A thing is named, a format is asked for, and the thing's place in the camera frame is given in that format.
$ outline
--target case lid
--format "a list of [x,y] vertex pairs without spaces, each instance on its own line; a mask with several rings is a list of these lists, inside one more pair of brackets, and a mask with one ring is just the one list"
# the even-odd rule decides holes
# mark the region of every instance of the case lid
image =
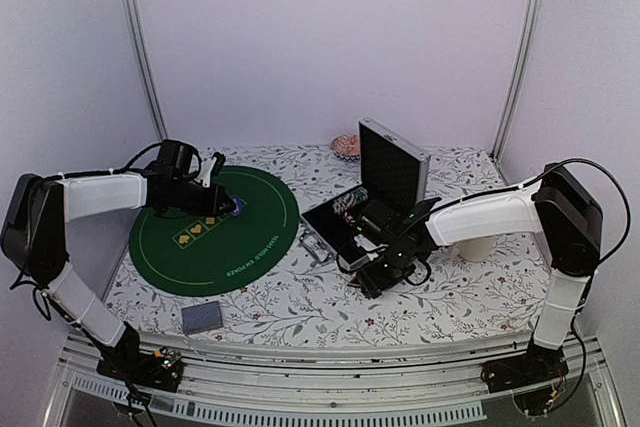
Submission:
[[372,196],[410,212],[424,198],[429,156],[368,117],[359,126],[362,185]]

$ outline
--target poker chip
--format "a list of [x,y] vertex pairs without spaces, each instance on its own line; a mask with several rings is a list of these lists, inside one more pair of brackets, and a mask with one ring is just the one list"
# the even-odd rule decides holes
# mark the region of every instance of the poker chip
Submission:
[[352,190],[333,201],[333,212],[336,215],[340,215],[347,210],[355,207],[356,205],[364,202],[369,197],[367,189],[364,187],[358,187],[356,190]]
[[236,204],[236,208],[231,212],[231,217],[237,217],[242,213],[242,200],[240,197],[236,197],[235,195],[231,197],[231,200]]
[[331,150],[340,160],[358,162],[360,160],[360,137],[341,135],[331,142]]
[[342,218],[347,224],[349,224],[349,227],[355,227],[356,219],[354,219],[353,215],[351,215],[349,212],[343,212]]

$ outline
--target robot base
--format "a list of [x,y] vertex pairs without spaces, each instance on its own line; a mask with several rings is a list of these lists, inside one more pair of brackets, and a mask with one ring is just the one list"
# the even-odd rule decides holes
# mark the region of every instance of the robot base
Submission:
[[561,379],[568,373],[562,348],[543,349],[530,343],[522,355],[486,362],[481,378],[494,393]]
[[404,275],[395,269],[384,268],[384,262],[380,259],[372,262],[366,269],[356,274],[360,289],[367,299],[376,299],[382,292],[402,282],[413,274],[415,267],[411,265]]
[[[146,374],[129,378],[128,380],[139,386],[150,387],[152,389],[164,390],[166,392],[177,392],[180,381],[182,380],[182,370],[184,365],[181,361],[174,363],[171,367],[166,368],[163,365],[163,359],[154,355],[142,355],[142,362],[147,367]],[[124,381],[120,371],[113,368],[113,365],[104,359],[98,362],[96,369],[100,375],[110,377],[116,380]]]

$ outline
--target metal pole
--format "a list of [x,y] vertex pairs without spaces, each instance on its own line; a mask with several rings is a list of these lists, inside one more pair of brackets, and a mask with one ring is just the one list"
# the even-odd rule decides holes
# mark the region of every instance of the metal pole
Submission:
[[524,79],[524,73],[527,67],[527,60],[529,58],[529,51],[533,42],[533,33],[538,19],[538,11],[540,10],[540,4],[542,0],[527,0],[527,13],[522,28],[522,35],[520,37],[520,45],[518,47],[518,56],[516,58],[516,65],[511,77],[511,83],[509,84],[509,90],[505,101],[500,123],[498,125],[498,132],[493,143],[493,149],[491,156],[496,163],[500,162],[504,149],[507,143],[507,137],[509,135],[509,129],[513,123],[513,118],[518,105],[518,98],[520,97],[520,90],[522,88],[522,80]]
[[156,93],[156,87],[153,82],[153,75],[151,74],[151,64],[149,63],[149,57],[147,55],[147,48],[144,42],[144,36],[142,34],[142,26],[140,25],[140,12],[138,11],[137,0],[122,0],[125,15],[127,18],[127,24],[129,26],[129,32],[133,41],[133,48],[140,69],[140,75],[142,77],[142,84],[144,86],[145,95],[147,97],[147,104],[149,106],[149,113],[151,114],[151,120],[153,127],[156,131],[158,140],[164,140],[168,138],[167,126],[160,109],[160,103],[158,102],[158,95]]

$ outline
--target aluminum frame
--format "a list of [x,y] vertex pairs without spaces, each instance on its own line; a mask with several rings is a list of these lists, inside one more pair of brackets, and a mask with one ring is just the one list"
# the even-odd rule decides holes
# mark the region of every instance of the aluminum frame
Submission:
[[169,134],[167,132],[167,126],[164,121],[164,116],[162,115],[156,86],[151,73],[151,63],[149,62],[147,47],[145,45],[144,35],[142,32],[142,25],[140,23],[138,0],[122,0],[122,4],[127,19],[127,26],[129,27],[129,33],[131,34],[131,40],[133,42],[136,63],[140,70],[142,87],[147,98],[147,105],[149,107],[149,114],[151,115],[153,128],[158,140],[164,140],[169,137]]
[[[183,349],[184,379],[178,393],[150,391],[150,408],[160,415],[229,426],[243,425],[246,420],[241,422],[241,416],[250,415],[271,419],[272,424],[273,419],[282,419],[279,424],[283,426],[394,425],[380,420],[387,418],[396,419],[395,425],[459,425],[465,419],[455,412],[476,406],[475,420],[480,420],[483,401],[531,388],[490,394],[479,379],[482,363],[523,353],[528,337],[523,333],[457,345],[323,350],[211,344],[143,333],[142,348],[150,351],[168,345]],[[594,407],[605,427],[623,427],[626,424],[600,345],[595,337],[586,338],[585,343]],[[567,339],[564,349],[568,377],[575,378],[582,350],[573,337]],[[84,337],[69,336],[56,369],[45,427],[60,426],[73,388],[124,403],[124,385],[95,373],[98,358],[98,351]],[[432,417],[435,422],[415,422],[421,415],[427,418],[438,412],[448,412],[450,418],[443,414]]]
[[504,154],[509,130],[513,124],[518,106],[518,99],[520,98],[520,91],[522,90],[522,82],[529,60],[529,52],[531,50],[531,44],[533,43],[541,3],[542,0],[527,0],[526,16],[520,36],[516,63],[511,76],[511,82],[509,83],[504,109],[498,124],[498,131],[493,142],[493,148],[491,149],[491,156],[497,163],[500,162]]

